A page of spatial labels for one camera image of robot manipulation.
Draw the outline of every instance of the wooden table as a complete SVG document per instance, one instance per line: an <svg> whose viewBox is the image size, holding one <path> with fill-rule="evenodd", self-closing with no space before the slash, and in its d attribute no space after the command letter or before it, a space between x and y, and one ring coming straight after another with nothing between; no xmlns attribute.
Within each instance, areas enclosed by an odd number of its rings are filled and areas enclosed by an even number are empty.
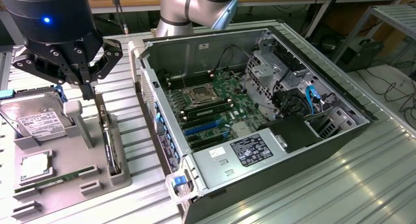
<svg viewBox="0 0 416 224"><path fill-rule="evenodd" d="M319 20L322 19L323 13L330 5L331 0L318 0L323 6L318 12L315 21L310 27L307 36L311 35ZM385 1L385 0L338 0L338 2L370 2L370 1ZM393 4L399 4L402 0L393 1ZM239 0L239 6L263 6L263 5L291 5L291 4L314 4L315 0ZM114 13L117 8L113 5L113 0L91 0L90 1L93 13ZM139 11L157 11L161 10L161 0L122 0L125 12L139 12ZM6 28L14 38L17 44L23 43L23 37L19 32L17 24L6 12L0 12L0 20L3 21Z"/></svg>

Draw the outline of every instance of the motherboard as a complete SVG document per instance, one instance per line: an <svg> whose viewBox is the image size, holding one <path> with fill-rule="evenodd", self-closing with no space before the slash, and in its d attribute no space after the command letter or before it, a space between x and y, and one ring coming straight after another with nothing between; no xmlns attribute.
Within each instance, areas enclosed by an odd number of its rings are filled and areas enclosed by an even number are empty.
<svg viewBox="0 0 416 224"><path fill-rule="evenodd" d="M267 122L259 105L241 85L243 78L226 71L209 74L209 77L207 83L189 87L191 82L181 80L179 89L173 86L166 89L171 108L195 151L251 134Z"/></svg>

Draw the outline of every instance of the blue pcie slot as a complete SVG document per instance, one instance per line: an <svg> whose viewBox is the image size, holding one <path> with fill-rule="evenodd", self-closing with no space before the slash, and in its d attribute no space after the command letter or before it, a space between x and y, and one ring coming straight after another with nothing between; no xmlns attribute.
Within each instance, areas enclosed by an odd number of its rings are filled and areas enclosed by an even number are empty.
<svg viewBox="0 0 416 224"><path fill-rule="evenodd" d="M222 120L217 120L215 122L209 123L209 124L206 124L206 125L202 125L202 126L198 127L198 128L186 130L186 131L185 131L185 135L193 135L193 134L199 133L199 132L202 132L202 131L206 131L206 130L209 130L209 129L211 129L211 128L217 128L217 127L219 126L221 122L222 122Z"/></svg>

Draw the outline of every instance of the aluminum profile table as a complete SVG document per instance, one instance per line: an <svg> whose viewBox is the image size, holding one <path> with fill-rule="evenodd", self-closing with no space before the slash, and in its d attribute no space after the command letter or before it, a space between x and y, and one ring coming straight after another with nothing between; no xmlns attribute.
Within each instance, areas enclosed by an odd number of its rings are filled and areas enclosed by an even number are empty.
<svg viewBox="0 0 416 224"><path fill-rule="evenodd" d="M371 16L379 18L385 23L389 23L394 28L403 32L409 37L416 40L416 5L390 5L390 6L371 6L366 11L358 25L351 31L346 42L338 48L333 61L337 63L343 56L353 40L361 33L361 30L366 26ZM369 37L373 37L377 30L371 30L367 34Z"/></svg>
<svg viewBox="0 0 416 224"><path fill-rule="evenodd" d="M199 224L235 223L415 223L416 222L416 135L415 130L359 87L341 68L298 33L275 21L241 23L231 29L273 25L297 44L335 81L374 112L381 121L329 160L266 191L214 214ZM107 108L119 116L122 138L133 174L133 185L81 203L31 223L142 223L181 224L182 217L165 187L165 175L150 141L139 103L135 99L127 42L150 38L150 33L113 37L122 41L126 56L99 85ZM10 88L26 88L39 78L11 69ZM79 90L66 85L71 99ZM95 114L93 102L83 101L86 114ZM9 210L13 169L13 131L0 130L0 223L17 223Z"/></svg>

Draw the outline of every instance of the hard drive label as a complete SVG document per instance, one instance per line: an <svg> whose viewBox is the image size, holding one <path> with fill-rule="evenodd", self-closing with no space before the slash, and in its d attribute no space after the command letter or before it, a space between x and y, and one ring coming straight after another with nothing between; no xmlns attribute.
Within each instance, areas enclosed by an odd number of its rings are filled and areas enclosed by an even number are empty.
<svg viewBox="0 0 416 224"><path fill-rule="evenodd" d="M231 143L242 165L250 167L266 158L274 156L259 134Z"/></svg>
<svg viewBox="0 0 416 224"><path fill-rule="evenodd" d="M18 118L18 120L35 138L66 131L54 111Z"/></svg>

